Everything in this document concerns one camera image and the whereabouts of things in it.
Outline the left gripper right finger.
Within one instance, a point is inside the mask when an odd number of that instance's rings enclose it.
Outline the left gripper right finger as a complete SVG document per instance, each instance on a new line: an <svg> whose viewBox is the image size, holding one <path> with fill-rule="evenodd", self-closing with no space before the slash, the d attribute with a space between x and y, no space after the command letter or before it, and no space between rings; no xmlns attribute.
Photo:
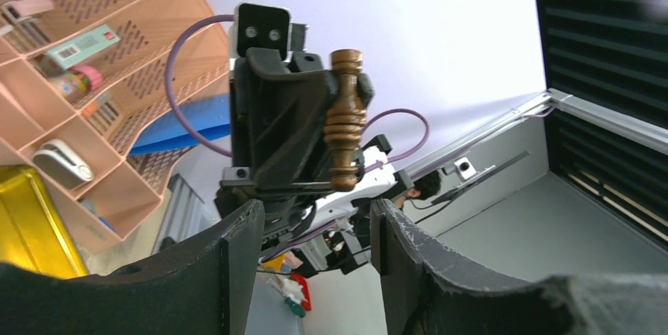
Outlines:
<svg viewBox="0 0 668 335"><path fill-rule="evenodd" d="M537 282L468 259L392 202L370 205L371 263L390 334L664 334L664 274L558 275Z"/></svg>

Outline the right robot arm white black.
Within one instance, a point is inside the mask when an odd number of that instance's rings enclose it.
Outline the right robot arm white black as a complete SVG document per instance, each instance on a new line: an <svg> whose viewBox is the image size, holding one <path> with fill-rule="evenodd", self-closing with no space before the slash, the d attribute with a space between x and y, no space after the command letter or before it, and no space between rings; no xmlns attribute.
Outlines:
<svg viewBox="0 0 668 335"><path fill-rule="evenodd" d="M407 178L389 142L362 142L373 85L362 54L343 49L325 67L316 54L252 47L230 83L232 164L215 205L221 216L249 200L265 212L266 262L329 230L351 230L368 201Z"/></svg>

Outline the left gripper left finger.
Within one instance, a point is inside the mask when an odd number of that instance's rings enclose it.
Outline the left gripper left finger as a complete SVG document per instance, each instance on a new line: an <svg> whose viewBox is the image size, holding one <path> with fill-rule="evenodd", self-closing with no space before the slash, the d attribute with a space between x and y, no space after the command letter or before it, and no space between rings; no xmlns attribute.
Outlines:
<svg viewBox="0 0 668 335"><path fill-rule="evenodd" d="M4 334L242 334L264 209L216 225L106 276L58 279L1 266Z"/></svg>

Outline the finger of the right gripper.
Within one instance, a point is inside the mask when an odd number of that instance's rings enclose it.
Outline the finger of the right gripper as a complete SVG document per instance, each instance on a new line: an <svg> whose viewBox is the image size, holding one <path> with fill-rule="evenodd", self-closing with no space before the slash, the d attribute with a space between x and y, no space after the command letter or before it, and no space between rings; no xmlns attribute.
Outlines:
<svg viewBox="0 0 668 335"><path fill-rule="evenodd" d="M354 98L355 112L361 114L367 111L369 104L375 95L373 83L366 73L356 75L356 93Z"/></svg>
<svg viewBox="0 0 668 335"><path fill-rule="evenodd" d="M221 184L231 188L328 189L321 176L322 144L333 78L317 54L291 56L296 73L264 79L235 67L230 83L232 166Z"/></svg>

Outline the brown chess rook eleventh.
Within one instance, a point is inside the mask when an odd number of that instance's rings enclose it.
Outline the brown chess rook eleventh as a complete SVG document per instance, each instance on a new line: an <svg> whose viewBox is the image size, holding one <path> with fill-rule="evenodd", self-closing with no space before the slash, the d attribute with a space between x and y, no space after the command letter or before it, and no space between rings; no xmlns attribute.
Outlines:
<svg viewBox="0 0 668 335"><path fill-rule="evenodd" d="M335 101L327 111L324 140L332 152L330 185L337 192L350 192L357 184L354 153L359 149L366 111L355 112L356 75L362 71L362 52L336 50L330 55L332 72L338 83Z"/></svg>

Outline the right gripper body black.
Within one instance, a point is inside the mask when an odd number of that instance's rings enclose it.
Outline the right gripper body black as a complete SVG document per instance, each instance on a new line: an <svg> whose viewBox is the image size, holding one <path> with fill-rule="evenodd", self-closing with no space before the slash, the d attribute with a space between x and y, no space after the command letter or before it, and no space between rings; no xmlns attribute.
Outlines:
<svg viewBox="0 0 668 335"><path fill-rule="evenodd" d="M248 200L265 211L262 243L276 249L304 234L315 203L350 192L364 175L366 123L362 53L336 50L289 61L276 50L249 50L230 87L232 167L215 203L223 215Z"/></svg>

